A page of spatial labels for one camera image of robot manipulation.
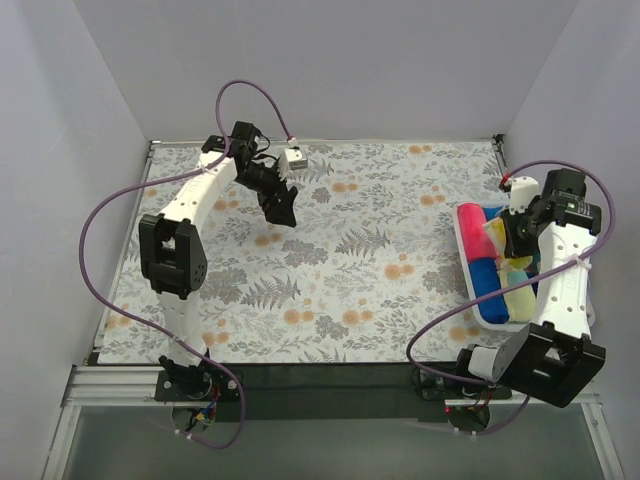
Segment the yellow lemon print towel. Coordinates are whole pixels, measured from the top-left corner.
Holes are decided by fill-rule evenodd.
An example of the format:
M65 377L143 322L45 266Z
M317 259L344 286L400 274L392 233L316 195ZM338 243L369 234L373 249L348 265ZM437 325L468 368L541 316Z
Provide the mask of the yellow lemon print towel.
M507 258L506 253L506 230L504 222L500 217L495 217L487 221L483 225L483 230L491 243L493 244L496 252L496 266L499 270L505 271L519 271L526 270L532 263L533 257L516 257Z

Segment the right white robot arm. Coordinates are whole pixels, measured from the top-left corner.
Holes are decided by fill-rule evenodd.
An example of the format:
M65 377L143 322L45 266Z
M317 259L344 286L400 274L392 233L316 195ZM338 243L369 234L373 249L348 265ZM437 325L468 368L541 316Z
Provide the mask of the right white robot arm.
M471 398L498 384L564 407L606 359L591 340L584 255L597 242L601 210L586 200L584 173L572 169L502 187L508 204L461 204L454 227L478 322L509 336L498 347L462 349L453 387Z

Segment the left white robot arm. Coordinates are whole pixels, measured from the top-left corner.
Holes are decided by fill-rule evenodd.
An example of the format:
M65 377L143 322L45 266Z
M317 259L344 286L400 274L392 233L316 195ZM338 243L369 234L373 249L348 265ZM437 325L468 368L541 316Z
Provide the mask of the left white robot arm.
M159 359L170 386L200 400L213 386L213 369L204 361L199 294L208 269L201 233L224 189L237 182L257 195L266 220L295 227L293 204L298 194L287 178L308 165L295 139L265 164L261 132L238 122L230 138L212 135L201 148L195 174L157 214L144 215L138 225L141 272L157 294L164 327L174 334L169 351Z

